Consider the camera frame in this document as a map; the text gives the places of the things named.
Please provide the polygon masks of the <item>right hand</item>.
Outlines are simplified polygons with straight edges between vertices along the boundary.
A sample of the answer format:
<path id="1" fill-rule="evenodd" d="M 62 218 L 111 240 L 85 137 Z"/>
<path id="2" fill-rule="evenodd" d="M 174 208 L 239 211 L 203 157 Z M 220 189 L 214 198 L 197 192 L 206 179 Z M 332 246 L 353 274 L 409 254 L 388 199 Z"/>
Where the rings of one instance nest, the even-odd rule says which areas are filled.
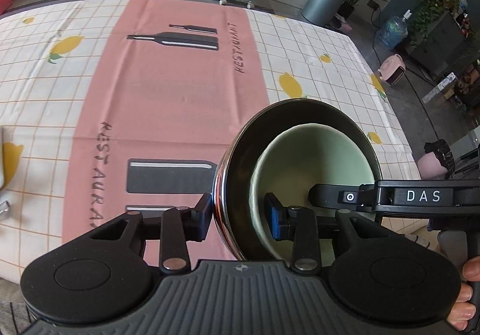
<path id="1" fill-rule="evenodd" d="M 462 276 L 467 282 L 479 281 L 479 257 L 470 259 L 462 268 Z M 450 311 L 447 321 L 456 330 L 463 331 L 476 313 L 476 307 L 470 303 L 473 288 L 468 283 L 463 283 L 457 300 Z"/>

